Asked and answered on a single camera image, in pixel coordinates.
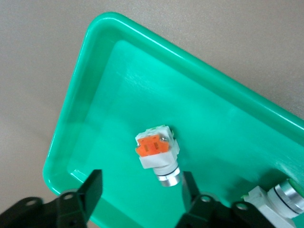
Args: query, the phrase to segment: orange connector block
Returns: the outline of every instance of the orange connector block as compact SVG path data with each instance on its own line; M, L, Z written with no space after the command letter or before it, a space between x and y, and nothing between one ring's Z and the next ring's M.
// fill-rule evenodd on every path
M164 153L169 151L169 142L162 141L158 134L147 136L138 140L136 152L141 157Z

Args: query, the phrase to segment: gray surface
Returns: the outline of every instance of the gray surface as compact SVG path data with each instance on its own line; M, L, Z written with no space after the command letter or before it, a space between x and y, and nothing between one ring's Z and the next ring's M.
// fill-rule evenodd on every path
M304 118L304 2L0 1L0 212L41 171L88 24L117 11Z

